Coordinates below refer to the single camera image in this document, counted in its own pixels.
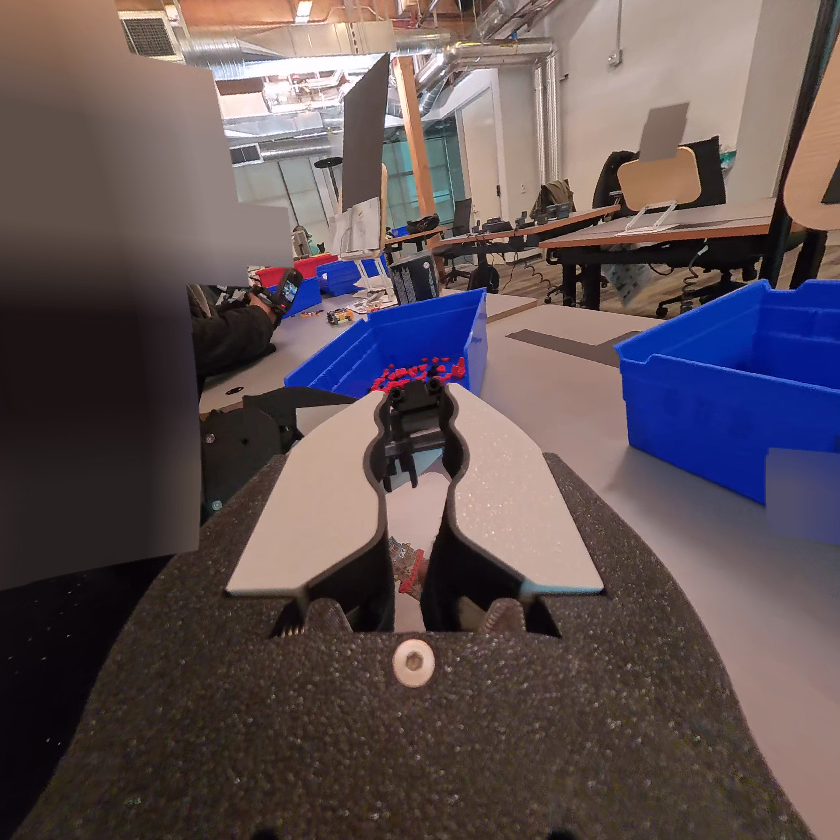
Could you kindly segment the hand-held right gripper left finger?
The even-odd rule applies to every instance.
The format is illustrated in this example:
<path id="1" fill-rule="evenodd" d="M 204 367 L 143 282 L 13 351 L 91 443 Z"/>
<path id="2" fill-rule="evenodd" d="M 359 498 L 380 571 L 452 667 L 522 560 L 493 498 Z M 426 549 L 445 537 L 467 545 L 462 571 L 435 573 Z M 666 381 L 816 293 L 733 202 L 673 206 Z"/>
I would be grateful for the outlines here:
<path id="1" fill-rule="evenodd" d="M 383 393 L 324 419 L 270 491 L 226 591 L 233 596 L 372 599 L 392 593 Z"/>

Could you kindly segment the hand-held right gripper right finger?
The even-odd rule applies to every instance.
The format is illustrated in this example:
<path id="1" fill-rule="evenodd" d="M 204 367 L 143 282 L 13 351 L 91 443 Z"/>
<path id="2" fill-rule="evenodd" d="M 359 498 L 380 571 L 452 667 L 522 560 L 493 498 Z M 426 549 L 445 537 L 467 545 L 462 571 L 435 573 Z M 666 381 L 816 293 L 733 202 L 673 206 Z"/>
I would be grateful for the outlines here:
<path id="1" fill-rule="evenodd" d="M 596 595 L 604 583 L 540 447 L 464 386 L 446 387 L 457 467 L 447 496 L 454 536 L 512 595 Z"/>

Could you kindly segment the small black lego piece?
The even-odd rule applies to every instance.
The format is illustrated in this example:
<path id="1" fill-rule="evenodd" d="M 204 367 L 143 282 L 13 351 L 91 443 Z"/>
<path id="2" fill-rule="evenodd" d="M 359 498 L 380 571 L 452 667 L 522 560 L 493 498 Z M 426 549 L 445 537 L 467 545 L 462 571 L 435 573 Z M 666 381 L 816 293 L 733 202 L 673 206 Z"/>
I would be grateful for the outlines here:
<path id="1" fill-rule="evenodd" d="M 445 389 L 437 377 L 410 381 L 388 392 L 383 406 L 386 493 L 418 477 L 444 452 Z"/>

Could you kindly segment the another person's forearm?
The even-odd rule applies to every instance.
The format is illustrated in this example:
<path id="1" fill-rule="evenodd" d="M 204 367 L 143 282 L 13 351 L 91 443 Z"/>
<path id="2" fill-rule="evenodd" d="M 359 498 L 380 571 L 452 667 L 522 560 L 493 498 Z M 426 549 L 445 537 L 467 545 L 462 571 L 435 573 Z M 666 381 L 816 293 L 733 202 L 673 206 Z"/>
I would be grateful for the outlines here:
<path id="1" fill-rule="evenodd" d="M 186 287 L 192 319 L 192 346 L 196 389 L 202 394 L 205 380 L 222 375 L 271 352 L 279 312 L 251 293 L 244 301 L 214 307 L 204 287 Z"/>

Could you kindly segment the pile of red lego bricks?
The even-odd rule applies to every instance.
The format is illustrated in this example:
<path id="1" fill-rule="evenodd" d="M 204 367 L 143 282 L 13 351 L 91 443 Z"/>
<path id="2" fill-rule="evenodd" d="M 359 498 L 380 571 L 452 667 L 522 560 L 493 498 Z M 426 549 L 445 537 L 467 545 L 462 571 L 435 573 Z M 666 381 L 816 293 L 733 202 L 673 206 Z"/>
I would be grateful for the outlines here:
<path id="1" fill-rule="evenodd" d="M 367 392 L 388 393 L 397 387 L 404 387 L 412 382 L 427 383 L 438 380 L 444 384 L 466 379 L 467 362 L 463 356 L 430 356 L 421 358 L 415 364 L 398 366 L 388 364 L 381 374 L 369 384 Z"/>

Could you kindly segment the white instruction booklet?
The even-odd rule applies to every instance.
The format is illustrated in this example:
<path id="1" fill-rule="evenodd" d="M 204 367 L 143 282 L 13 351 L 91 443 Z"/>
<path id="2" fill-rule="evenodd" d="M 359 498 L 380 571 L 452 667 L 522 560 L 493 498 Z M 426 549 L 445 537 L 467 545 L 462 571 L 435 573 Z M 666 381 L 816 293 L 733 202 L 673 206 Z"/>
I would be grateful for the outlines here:
<path id="1" fill-rule="evenodd" d="M 417 486 L 405 483 L 386 496 L 388 530 L 398 543 L 409 543 L 423 556 L 416 565 L 416 587 L 422 587 L 428 562 L 443 517 L 450 477 L 443 459 L 435 461 L 418 475 Z M 408 592 L 400 592 L 402 577 L 394 582 L 394 629 L 402 634 L 420 634 L 425 630 L 421 606 Z"/>

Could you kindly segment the small blue bin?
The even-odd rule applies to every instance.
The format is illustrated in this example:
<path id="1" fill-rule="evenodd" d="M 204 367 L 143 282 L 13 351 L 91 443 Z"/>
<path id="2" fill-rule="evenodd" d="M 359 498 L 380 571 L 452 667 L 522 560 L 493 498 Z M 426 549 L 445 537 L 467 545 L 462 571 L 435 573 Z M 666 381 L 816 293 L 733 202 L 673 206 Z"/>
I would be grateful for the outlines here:
<path id="1" fill-rule="evenodd" d="M 380 271 L 377 269 L 377 265 L 382 266 L 382 271 L 387 271 L 384 255 L 377 259 L 362 260 L 364 273 L 360 271 L 356 262 L 336 259 L 321 263 L 316 268 L 315 277 L 323 297 L 338 297 L 362 289 L 365 278 L 378 277 Z"/>

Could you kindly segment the blue bin with black divider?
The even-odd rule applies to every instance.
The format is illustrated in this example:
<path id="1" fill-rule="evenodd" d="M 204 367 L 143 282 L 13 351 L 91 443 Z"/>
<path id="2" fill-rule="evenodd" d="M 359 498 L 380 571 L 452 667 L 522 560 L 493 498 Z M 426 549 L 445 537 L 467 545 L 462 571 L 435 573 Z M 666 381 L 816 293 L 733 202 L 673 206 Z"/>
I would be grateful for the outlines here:
<path id="1" fill-rule="evenodd" d="M 755 281 L 616 347 L 631 446 L 765 502 L 772 448 L 838 453 L 839 282 Z"/>

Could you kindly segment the blue bin holding red bricks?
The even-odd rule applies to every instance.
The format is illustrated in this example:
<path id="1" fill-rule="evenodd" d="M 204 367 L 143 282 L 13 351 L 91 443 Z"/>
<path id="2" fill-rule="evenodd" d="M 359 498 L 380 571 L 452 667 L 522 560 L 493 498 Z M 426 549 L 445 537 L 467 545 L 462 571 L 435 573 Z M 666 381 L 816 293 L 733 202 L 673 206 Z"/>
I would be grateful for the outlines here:
<path id="1" fill-rule="evenodd" d="M 463 361 L 458 379 L 479 396 L 487 366 L 487 292 L 464 290 L 433 300 L 375 311 L 341 330 L 295 371 L 285 386 L 363 397 L 385 369 Z"/>

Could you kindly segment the black cardboard box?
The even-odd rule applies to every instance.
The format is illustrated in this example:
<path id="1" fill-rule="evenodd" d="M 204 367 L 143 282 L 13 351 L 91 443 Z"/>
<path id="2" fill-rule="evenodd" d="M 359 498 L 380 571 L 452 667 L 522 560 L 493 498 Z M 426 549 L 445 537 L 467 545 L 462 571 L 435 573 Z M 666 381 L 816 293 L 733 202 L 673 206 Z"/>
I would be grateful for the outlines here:
<path id="1" fill-rule="evenodd" d="M 398 306 L 439 297 L 436 261 L 428 250 L 394 260 L 389 272 Z"/>

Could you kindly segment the person's black clothing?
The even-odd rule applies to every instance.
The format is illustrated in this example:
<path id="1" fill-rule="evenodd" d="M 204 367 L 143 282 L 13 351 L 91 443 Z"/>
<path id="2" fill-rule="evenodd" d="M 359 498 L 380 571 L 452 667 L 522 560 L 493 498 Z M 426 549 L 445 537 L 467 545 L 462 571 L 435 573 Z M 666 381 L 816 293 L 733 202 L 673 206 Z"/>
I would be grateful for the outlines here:
<path id="1" fill-rule="evenodd" d="M 114 642 L 172 556 L 1 593 L 1 838 L 52 778 Z"/>

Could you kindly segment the wooden edged office desk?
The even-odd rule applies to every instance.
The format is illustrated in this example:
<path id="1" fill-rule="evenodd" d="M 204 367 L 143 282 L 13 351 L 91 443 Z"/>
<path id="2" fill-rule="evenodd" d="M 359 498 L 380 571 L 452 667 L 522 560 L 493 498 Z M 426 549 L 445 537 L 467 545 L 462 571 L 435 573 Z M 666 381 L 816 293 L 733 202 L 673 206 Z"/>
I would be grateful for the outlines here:
<path id="1" fill-rule="evenodd" d="M 626 307 L 656 280 L 682 276 L 678 292 L 662 300 L 655 316 L 718 299 L 763 276 L 763 258 L 774 245 L 781 255 L 805 242 L 803 226 L 790 222 L 775 239 L 774 197 L 676 210 L 663 226 L 630 218 L 565 233 L 541 243 L 546 260 L 561 266 L 563 305 L 599 311 L 606 268 L 641 269 L 642 279 L 616 278 L 612 289 Z"/>
<path id="2" fill-rule="evenodd" d="M 617 214 L 620 209 L 621 205 L 615 203 L 589 211 L 574 212 L 567 217 L 549 220 L 543 224 L 446 238 L 433 246 L 431 252 L 435 257 L 442 259 L 448 259 L 450 256 L 476 256 L 477 266 L 488 266 L 489 255 L 520 256 L 525 251 L 540 248 L 543 241 L 582 230 L 606 216 Z"/>

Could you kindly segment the wooden pillar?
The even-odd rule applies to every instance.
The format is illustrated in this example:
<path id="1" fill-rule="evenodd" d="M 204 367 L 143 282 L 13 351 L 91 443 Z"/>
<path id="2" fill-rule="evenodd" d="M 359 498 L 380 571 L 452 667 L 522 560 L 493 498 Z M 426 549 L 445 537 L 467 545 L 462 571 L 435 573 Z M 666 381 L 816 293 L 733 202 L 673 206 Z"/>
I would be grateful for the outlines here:
<path id="1" fill-rule="evenodd" d="M 429 216 L 436 212 L 436 206 L 417 97 L 413 60 L 409 56 L 398 56 L 392 60 L 392 66 L 402 109 L 408 152 L 413 167 L 419 213 L 421 216 Z"/>

